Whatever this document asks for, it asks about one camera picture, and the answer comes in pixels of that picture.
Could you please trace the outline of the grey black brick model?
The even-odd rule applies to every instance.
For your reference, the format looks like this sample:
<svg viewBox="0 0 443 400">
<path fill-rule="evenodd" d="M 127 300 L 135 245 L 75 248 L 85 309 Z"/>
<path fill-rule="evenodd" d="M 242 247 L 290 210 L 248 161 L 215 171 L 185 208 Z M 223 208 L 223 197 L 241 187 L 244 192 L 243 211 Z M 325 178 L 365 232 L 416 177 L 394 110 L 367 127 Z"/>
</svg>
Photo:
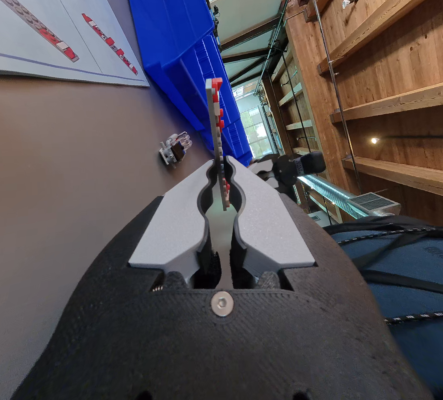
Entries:
<svg viewBox="0 0 443 400">
<path fill-rule="evenodd" d="M 172 165 L 183 160 L 186 151 L 192 146 L 190 135 L 183 131 L 172 134 L 165 142 L 160 142 L 159 154 L 166 165 Z"/>
</svg>

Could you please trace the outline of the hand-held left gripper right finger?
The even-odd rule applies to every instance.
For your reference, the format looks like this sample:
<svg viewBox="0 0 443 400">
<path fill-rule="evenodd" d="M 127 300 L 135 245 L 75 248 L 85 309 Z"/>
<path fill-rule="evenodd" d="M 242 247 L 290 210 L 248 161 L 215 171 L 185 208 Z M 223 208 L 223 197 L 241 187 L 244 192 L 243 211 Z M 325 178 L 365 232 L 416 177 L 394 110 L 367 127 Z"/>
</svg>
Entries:
<svg viewBox="0 0 443 400">
<path fill-rule="evenodd" d="M 282 196 L 231 156 L 224 158 L 230 203 L 236 210 L 230 248 L 234 287 L 254 287 L 265 272 L 308 268 L 315 259 Z"/>
</svg>

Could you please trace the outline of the thin threaded metal rod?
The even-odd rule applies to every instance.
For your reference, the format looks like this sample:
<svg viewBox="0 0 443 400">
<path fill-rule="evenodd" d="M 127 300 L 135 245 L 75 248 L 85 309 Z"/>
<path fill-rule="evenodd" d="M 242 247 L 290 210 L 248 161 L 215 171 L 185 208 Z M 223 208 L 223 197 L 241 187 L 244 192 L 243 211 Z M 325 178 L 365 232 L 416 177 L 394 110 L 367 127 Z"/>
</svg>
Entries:
<svg viewBox="0 0 443 400">
<path fill-rule="evenodd" d="M 315 10 L 315 14 L 316 14 L 316 17 L 317 17 L 320 33 L 321 33 L 322 40 L 323 40 L 323 45 L 324 45 L 324 49 L 325 49 L 325 54 L 326 54 L 326 60 L 327 60 L 327 65 L 328 65 L 329 73 L 330 73 L 330 76 L 331 76 L 331 80 L 332 80 L 332 83 L 333 83 L 333 86 L 334 86 L 335 95 L 336 95 L 338 106 L 339 106 L 339 112 L 340 112 L 341 121 L 342 121 L 342 125 L 343 125 L 343 128 L 344 128 L 345 136 L 346 136 L 346 141 L 347 141 L 347 144 L 348 144 L 348 147 L 349 147 L 349 150 L 350 150 L 350 159 L 352 161 L 352 166 L 353 166 L 354 174 L 355 174 L 355 177 L 356 177 L 356 180 L 357 180 L 357 186 L 358 186 L 360 194 L 363 194 L 362 183 L 361 183 L 361 179 L 360 179 L 360 176 L 359 176 L 359 171 L 357 169 L 357 165 L 356 165 L 356 162 L 355 162 L 354 150 L 353 150 L 350 134 L 349 134 L 349 131 L 348 131 L 348 126 L 347 126 L 347 123 L 346 123 L 346 119 L 345 119 L 345 116 L 344 116 L 344 110 L 343 110 L 342 103 L 341 103 L 341 97 L 340 97 L 340 94 L 339 94 L 339 91 L 338 91 L 338 86 L 337 86 L 337 83 L 336 83 L 336 75 L 335 75 L 335 71 L 334 71 L 334 68 L 333 68 L 333 60 L 331 60 L 331 58 L 330 58 L 329 49 L 328 49 L 328 45 L 327 45 L 327 42 L 326 42 L 325 33 L 324 33 L 324 30 L 323 30 L 323 24 L 322 24 L 321 15 L 320 15 L 320 12 L 319 12 L 319 9 L 318 9 L 317 0 L 313 0 L 313 4 L 314 4 L 314 10 Z"/>
</svg>

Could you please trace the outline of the white instruction sheet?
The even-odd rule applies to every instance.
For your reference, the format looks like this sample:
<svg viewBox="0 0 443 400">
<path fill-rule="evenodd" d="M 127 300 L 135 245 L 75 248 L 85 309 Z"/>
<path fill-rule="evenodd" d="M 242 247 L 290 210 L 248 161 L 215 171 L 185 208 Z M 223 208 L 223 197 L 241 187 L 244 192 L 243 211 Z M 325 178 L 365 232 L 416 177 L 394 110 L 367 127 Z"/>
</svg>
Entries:
<svg viewBox="0 0 443 400">
<path fill-rule="evenodd" d="M 108 0 L 1 0 L 1 73 L 149 87 Z"/>
</svg>

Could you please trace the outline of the large blue plastic bin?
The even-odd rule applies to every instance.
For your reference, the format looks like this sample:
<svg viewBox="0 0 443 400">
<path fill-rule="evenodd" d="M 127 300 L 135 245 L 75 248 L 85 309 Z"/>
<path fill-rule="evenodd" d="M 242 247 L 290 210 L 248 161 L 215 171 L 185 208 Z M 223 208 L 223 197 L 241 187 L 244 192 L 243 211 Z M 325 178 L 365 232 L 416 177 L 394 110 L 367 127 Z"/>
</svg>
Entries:
<svg viewBox="0 0 443 400">
<path fill-rule="evenodd" d="M 233 116 L 233 121 L 226 124 L 222 129 L 222 147 L 225 155 L 231 155 L 241 164 L 247 166 L 252 159 L 252 152 L 238 109 L 235 109 Z M 206 115 L 199 116 L 198 120 L 203 125 L 203 130 L 199 130 L 202 140 L 206 148 L 209 151 L 213 151 L 214 147 L 208 113 L 206 113 Z"/>
<path fill-rule="evenodd" d="M 240 119 L 206 0 L 129 0 L 143 68 L 196 131 L 209 131 L 205 82 L 222 78 L 224 125 Z"/>
</svg>

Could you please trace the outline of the silver ventilation duct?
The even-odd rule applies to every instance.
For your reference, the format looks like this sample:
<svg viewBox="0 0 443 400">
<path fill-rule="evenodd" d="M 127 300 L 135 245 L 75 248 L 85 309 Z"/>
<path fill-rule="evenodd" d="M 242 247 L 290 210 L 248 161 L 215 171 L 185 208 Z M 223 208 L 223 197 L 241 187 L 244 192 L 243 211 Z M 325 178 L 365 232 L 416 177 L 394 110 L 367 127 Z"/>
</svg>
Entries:
<svg viewBox="0 0 443 400">
<path fill-rule="evenodd" d="M 314 191 L 318 192 L 324 198 L 334 203 L 338 208 L 344 210 L 354 219 L 366 217 L 354 212 L 346 203 L 346 199 L 356 197 L 357 195 L 347 192 L 346 190 L 316 175 L 302 176 L 299 177 L 299 180 L 308 187 L 312 188 Z"/>
</svg>

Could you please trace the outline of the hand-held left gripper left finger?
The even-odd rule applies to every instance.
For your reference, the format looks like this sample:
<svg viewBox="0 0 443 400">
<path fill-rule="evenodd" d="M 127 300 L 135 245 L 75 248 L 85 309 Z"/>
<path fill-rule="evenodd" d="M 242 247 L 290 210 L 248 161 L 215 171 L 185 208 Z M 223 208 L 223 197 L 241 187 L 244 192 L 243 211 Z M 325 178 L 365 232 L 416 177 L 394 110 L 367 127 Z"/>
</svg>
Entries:
<svg viewBox="0 0 443 400">
<path fill-rule="evenodd" d="M 179 272 L 186 282 L 214 288 L 219 281 L 219 254 L 212 247 L 206 213 L 217 180 L 215 161 L 210 160 L 165 193 L 129 266 Z"/>
</svg>

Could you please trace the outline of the square duct vent grille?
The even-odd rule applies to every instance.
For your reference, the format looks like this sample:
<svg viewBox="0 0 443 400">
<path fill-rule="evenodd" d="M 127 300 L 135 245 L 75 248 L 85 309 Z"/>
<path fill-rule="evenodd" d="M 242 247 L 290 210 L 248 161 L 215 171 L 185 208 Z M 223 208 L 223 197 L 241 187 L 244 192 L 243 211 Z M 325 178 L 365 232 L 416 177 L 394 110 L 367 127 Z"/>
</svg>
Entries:
<svg viewBox="0 0 443 400">
<path fill-rule="evenodd" d="M 362 216 L 399 215 L 401 204 L 370 192 L 346 199 L 348 206 Z"/>
</svg>

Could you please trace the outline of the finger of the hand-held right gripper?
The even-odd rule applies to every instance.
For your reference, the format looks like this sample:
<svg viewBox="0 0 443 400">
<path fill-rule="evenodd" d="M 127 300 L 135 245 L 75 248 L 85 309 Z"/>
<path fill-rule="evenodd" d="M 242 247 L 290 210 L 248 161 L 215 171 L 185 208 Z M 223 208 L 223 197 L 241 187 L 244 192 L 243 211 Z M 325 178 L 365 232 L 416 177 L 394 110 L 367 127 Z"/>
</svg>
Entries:
<svg viewBox="0 0 443 400">
<path fill-rule="evenodd" d="M 248 170 L 255 175 L 267 174 L 273 171 L 273 161 L 266 160 L 266 161 L 255 162 L 248 167 Z"/>
</svg>

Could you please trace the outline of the long grey brick plate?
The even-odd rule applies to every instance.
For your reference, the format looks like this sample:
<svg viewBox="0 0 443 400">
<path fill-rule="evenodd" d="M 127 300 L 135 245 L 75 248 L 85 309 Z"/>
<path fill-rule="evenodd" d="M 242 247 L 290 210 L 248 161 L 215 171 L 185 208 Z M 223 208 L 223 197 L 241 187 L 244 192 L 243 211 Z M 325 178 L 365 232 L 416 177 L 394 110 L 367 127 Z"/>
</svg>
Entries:
<svg viewBox="0 0 443 400">
<path fill-rule="evenodd" d="M 211 125 L 211 133 L 214 146 L 215 166 L 218 174 L 221 201 L 223 210 L 230 207 L 230 185 L 226 181 L 224 173 L 224 153 L 222 148 L 222 130 L 224 128 L 223 109 L 220 106 L 219 91 L 222 86 L 222 78 L 206 79 L 206 94 L 208 112 Z"/>
</svg>

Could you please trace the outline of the person's dark clothing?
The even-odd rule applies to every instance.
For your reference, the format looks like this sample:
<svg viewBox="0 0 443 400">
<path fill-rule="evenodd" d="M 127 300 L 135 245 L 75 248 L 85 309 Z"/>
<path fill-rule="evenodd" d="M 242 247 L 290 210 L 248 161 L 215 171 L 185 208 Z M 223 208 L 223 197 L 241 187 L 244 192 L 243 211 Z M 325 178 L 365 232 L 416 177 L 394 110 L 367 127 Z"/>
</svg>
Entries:
<svg viewBox="0 0 443 400">
<path fill-rule="evenodd" d="M 327 226 L 369 286 L 412 368 L 443 398 L 443 229 L 407 216 Z"/>
</svg>

